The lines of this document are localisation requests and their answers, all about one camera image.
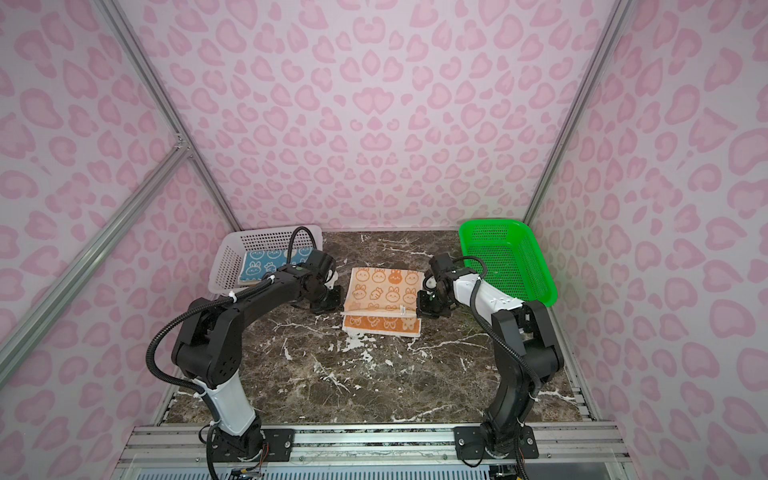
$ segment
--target pink patterned wall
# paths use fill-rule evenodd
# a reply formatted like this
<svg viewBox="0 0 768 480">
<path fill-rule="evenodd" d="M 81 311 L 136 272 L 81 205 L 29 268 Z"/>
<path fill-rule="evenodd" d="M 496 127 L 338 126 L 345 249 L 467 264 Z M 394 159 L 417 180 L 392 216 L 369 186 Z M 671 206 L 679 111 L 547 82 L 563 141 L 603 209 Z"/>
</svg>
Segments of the pink patterned wall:
<svg viewBox="0 0 768 480">
<path fill-rule="evenodd" d="M 0 391 L 0 477 L 108 476 L 166 387 L 147 371 L 147 344 L 209 295 L 210 266 L 227 233 L 183 165 Z M 157 355 L 168 372 L 175 335 Z"/>
<path fill-rule="evenodd" d="M 522 217 L 613 0 L 126 0 L 240 221 Z"/>
<path fill-rule="evenodd" d="M 648 480 L 768 478 L 768 2 L 645 0 L 535 222 Z"/>
<path fill-rule="evenodd" d="M 87 0 L 0 5 L 0 344 L 170 150 Z"/>
</svg>

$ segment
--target perforated basket wall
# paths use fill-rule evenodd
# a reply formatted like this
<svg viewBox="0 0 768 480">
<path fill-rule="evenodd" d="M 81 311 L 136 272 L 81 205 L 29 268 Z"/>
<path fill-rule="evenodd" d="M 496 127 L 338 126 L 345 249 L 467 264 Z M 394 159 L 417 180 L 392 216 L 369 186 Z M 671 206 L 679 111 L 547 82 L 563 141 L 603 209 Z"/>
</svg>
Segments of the perforated basket wall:
<svg viewBox="0 0 768 480">
<path fill-rule="evenodd" d="M 488 267 L 485 278 L 507 295 L 552 306 L 558 299 L 541 249 L 528 225 L 511 219 L 470 220 L 458 230 L 462 252 Z M 465 264 L 479 271 L 471 260 Z"/>
<path fill-rule="evenodd" d="M 317 225 L 305 225 L 315 237 L 317 248 L 323 248 L 323 231 Z M 243 255 L 248 250 L 285 250 L 288 240 L 296 227 L 265 228 L 262 230 L 247 230 L 232 232 L 221 242 L 216 253 L 214 266 L 210 270 L 208 290 L 217 295 L 227 295 L 231 290 L 239 292 L 246 288 L 238 286 L 240 268 L 243 265 Z M 299 232 L 293 241 L 293 248 L 311 247 L 310 236 Z"/>
</svg>

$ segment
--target brown marble surface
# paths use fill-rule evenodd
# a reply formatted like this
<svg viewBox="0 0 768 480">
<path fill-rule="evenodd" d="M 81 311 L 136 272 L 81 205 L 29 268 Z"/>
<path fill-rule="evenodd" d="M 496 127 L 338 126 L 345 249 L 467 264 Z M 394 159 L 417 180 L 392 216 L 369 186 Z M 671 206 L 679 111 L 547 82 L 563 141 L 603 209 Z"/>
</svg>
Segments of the brown marble surface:
<svg viewBox="0 0 768 480">
<path fill-rule="evenodd" d="M 345 292 L 353 266 L 426 270 L 433 254 L 461 254 L 455 231 L 325 233 L 323 240 Z M 492 341 L 468 308 L 424 319 L 418 339 L 353 339 L 342 321 L 338 313 L 281 306 L 246 330 L 240 380 L 265 423 L 481 420 L 499 377 Z M 581 420 L 564 371 L 542 393 L 529 422 Z M 166 422 L 209 419 L 199 399 L 180 392 Z"/>
</svg>

